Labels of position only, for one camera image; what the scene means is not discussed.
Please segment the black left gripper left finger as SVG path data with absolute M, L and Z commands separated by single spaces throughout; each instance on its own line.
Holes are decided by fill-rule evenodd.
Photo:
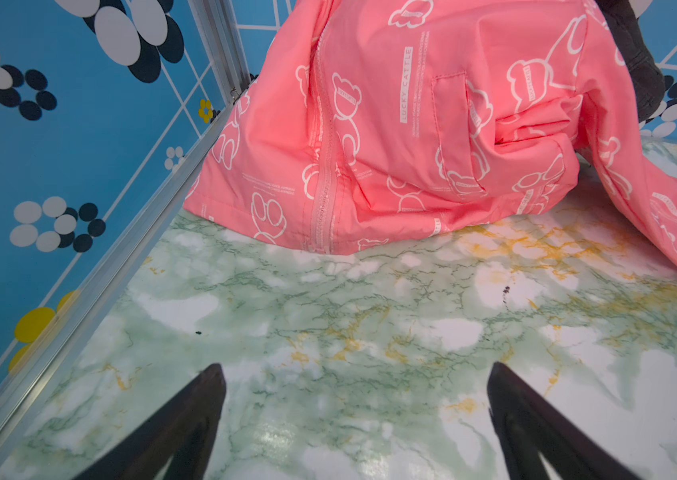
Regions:
M 212 364 L 78 479 L 202 479 L 216 442 L 226 378 Z

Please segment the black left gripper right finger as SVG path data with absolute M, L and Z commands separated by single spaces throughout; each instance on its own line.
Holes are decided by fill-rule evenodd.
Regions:
M 626 468 L 508 366 L 495 362 L 487 382 L 490 417 L 511 479 L 631 479 Z

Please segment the dark grey cloth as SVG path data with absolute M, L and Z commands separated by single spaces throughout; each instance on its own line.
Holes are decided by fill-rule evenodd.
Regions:
M 596 0 L 628 69 L 638 121 L 656 112 L 664 96 L 664 76 L 644 43 L 637 17 L 628 0 Z

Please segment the pink printed jacket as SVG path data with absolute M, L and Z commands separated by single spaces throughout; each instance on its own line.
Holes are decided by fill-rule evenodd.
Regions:
M 548 212 L 586 160 L 677 266 L 677 178 L 640 123 L 595 1 L 300 1 L 184 208 L 349 255 Z

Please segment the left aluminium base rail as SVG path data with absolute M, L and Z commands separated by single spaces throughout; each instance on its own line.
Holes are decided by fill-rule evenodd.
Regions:
M 202 171 L 202 161 L 216 144 L 232 108 L 226 108 L 188 153 L 184 167 L 166 179 L 100 264 L 82 282 L 70 303 L 28 355 L 18 372 L 0 386 L 0 468 L 48 402 L 96 332 L 146 256 L 182 210 L 190 187 Z

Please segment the left aluminium corner post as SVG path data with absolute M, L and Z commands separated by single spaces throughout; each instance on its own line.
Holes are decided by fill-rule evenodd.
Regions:
M 252 84 L 232 2 L 190 0 L 188 4 L 210 58 L 222 98 L 226 105 L 232 105 Z

